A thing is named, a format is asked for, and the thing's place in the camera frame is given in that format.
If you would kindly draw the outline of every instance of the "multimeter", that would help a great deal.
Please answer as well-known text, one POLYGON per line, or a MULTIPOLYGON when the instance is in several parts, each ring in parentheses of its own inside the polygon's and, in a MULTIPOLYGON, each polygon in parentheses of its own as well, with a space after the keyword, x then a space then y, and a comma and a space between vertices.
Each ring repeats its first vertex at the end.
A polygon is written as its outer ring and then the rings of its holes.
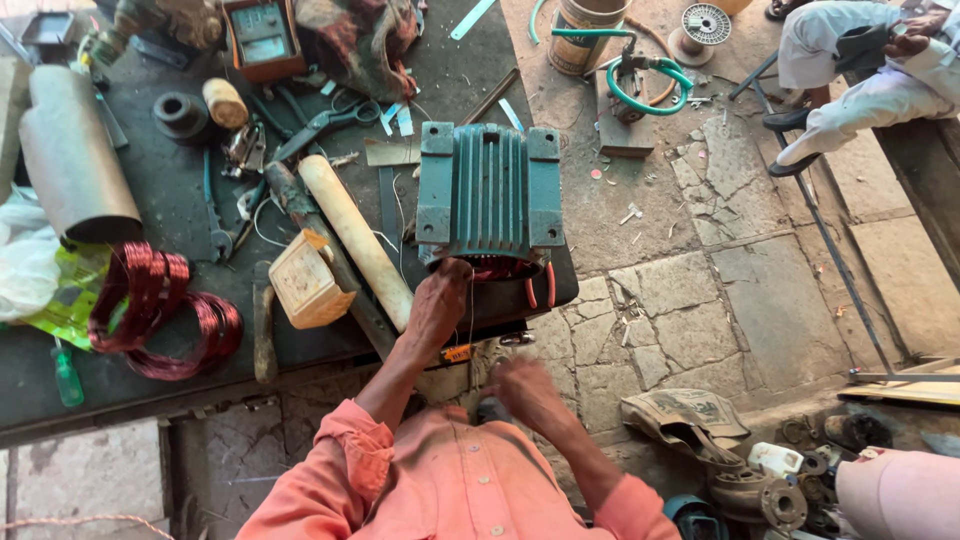
POLYGON ((234 0, 222 4, 233 66, 261 83, 306 71, 289 0, 234 0))

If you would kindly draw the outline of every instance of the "sandal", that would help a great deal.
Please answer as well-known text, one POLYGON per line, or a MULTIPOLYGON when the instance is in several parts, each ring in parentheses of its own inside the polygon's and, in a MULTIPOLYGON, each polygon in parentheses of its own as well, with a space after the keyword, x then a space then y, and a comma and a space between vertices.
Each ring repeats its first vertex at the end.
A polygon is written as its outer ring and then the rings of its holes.
POLYGON ((805 6, 813 0, 790 0, 786 4, 782 0, 772 0, 767 9, 763 12, 770 20, 783 21, 787 15, 792 13, 800 6, 805 6))

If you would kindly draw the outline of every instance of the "white plastic jug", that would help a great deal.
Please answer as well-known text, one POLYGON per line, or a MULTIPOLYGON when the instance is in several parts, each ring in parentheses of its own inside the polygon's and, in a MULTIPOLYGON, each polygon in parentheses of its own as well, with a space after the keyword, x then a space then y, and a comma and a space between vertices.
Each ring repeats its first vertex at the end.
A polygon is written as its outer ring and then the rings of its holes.
POLYGON ((770 443, 754 444, 750 456, 747 457, 750 468, 762 469, 778 479, 796 475, 803 463, 804 456, 799 452, 770 443))

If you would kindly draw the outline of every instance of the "man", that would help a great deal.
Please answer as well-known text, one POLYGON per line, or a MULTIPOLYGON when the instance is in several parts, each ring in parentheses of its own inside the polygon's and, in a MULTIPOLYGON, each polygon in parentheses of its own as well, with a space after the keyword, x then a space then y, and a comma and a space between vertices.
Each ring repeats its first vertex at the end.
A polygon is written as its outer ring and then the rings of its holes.
POLYGON ((780 39, 780 86, 806 88, 808 109, 770 114, 768 129, 806 127, 770 165, 771 176, 792 176, 824 152, 856 137, 858 130, 892 126, 913 118, 955 115, 960 104, 960 11, 958 0, 933 0, 925 14, 903 23, 905 34, 883 47, 886 65, 830 102, 837 39, 863 26, 900 22, 900 8, 872 2, 822 1, 786 17, 780 39))
POLYGON ((449 258, 417 287, 407 332, 383 367, 324 417, 306 460, 276 481, 237 540, 680 540, 657 493, 607 460, 532 360, 498 363, 491 391, 569 461, 594 529, 514 425, 474 428, 453 406, 400 424, 417 375, 464 315, 471 275, 449 258))

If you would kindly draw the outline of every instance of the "hammer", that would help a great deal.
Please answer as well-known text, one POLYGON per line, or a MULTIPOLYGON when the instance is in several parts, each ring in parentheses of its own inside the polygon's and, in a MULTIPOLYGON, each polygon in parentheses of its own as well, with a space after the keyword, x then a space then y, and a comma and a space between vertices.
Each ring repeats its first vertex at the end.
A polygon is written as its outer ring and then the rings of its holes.
POLYGON ((253 372, 261 384, 276 377, 275 296, 274 286, 270 284, 270 262, 260 260, 253 266, 253 372))

